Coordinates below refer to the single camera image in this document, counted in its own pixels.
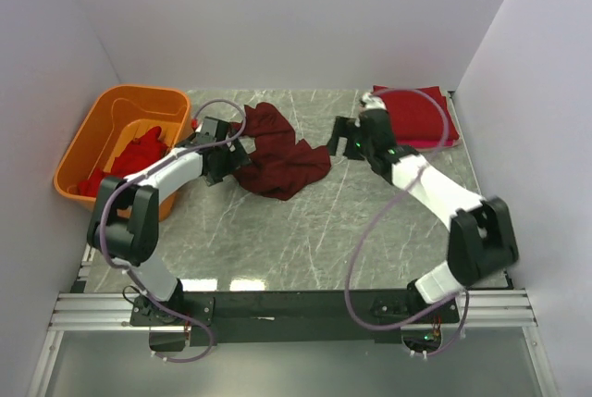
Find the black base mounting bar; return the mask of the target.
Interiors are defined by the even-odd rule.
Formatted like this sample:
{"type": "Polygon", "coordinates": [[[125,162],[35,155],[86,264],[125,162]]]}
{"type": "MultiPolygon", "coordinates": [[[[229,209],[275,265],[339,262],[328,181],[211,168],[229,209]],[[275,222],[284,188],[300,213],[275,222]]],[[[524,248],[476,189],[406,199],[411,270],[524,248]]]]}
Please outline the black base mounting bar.
{"type": "Polygon", "coordinates": [[[219,344],[374,341],[401,342],[401,328],[424,305],[404,289],[303,292],[187,292],[172,313],[138,295],[129,323],[148,329],[160,355],[219,344]]]}

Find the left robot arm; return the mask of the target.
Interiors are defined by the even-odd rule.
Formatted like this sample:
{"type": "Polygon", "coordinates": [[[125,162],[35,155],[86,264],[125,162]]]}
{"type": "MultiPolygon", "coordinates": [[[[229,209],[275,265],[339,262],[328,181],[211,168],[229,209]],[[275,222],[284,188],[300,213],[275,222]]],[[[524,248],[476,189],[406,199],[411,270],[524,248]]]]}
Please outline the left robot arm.
{"type": "Polygon", "coordinates": [[[147,299],[180,308],[184,292],[156,253],[161,204],[185,184],[203,178],[221,182],[251,160],[239,136],[244,124],[207,117],[197,131],[151,166],[124,178],[109,176],[99,186],[87,243],[112,268],[128,276],[147,299]]]}

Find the folded dark red shirt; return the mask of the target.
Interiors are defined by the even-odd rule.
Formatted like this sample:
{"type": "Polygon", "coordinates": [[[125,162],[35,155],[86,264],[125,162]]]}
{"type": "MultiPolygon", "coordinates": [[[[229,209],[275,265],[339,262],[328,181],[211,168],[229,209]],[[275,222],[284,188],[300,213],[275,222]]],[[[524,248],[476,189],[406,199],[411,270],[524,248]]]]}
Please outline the folded dark red shirt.
{"type": "MultiPolygon", "coordinates": [[[[433,98],[443,110],[449,125],[449,137],[459,135],[453,124],[448,100],[438,86],[420,88],[420,92],[433,98]]],[[[410,92],[383,93],[383,100],[391,120],[395,137],[421,136],[441,138],[443,123],[438,110],[422,95],[410,92]]]]}

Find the dark red t shirt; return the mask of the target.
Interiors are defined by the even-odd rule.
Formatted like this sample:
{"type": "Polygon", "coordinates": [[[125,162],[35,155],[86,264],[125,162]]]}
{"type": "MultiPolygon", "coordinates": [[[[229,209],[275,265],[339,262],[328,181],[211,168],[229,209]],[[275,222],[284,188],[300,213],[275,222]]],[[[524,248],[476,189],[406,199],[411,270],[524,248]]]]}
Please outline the dark red t shirt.
{"type": "Polygon", "coordinates": [[[306,186],[320,181],[331,169],[324,145],[312,147],[296,138],[295,129],[278,109],[266,102],[245,106],[242,135],[252,138],[251,163],[233,172],[246,191],[288,201],[306,186]]]}

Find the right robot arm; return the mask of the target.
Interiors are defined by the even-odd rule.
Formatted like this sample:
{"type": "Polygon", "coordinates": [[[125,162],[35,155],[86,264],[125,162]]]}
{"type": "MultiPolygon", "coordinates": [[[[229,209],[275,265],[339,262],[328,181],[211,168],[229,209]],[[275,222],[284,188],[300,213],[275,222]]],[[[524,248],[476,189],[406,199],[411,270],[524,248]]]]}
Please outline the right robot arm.
{"type": "Polygon", "coordinates": [[[446,259],[408,285],[408,309],[418,312],[471,287],[519,260],[507,204],[471,192],[439,170],[415,148],[397,144],[384,109],[365,110],[357,119],[337,117],[327,150],[364,160],[388,184],[407,191],[449,233],[446,259]]]}

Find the bright red shirt in basket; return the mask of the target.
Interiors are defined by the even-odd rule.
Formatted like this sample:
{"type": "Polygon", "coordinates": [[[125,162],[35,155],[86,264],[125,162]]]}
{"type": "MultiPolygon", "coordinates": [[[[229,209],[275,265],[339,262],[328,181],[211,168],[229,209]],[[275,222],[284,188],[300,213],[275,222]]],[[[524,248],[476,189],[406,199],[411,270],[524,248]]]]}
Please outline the bright red shirt in basket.
{"type": "Polygon", "coordinates": [[[131,140],[119,156],[114,159],[110,170],[96,167],[87,180],[78,183],[79,195],[97,196],[100,183],[106,177],[125,178],[130,174],[142,171],[162,158],[168,147],[160,140],[162,128],[155,126],[143,136],[131,140]]]}

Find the orange plastic basket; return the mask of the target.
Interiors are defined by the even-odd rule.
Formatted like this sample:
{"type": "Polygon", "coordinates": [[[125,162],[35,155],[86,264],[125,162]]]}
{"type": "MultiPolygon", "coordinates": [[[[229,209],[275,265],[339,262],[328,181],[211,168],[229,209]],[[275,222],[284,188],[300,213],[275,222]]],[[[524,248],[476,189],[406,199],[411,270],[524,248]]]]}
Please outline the orange plastic basket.
{"type": "Polygon", "coordinates": [[[82,195],[78,184],[99,168],[109,170],[132,140],[159,127],[159,140],[169,148],[187,138],[191,100],[182,91],[143,85],[118,85],[101,94],[82,121],[54,175],[56,191],[84,209],[95,199],[82,195]]]}

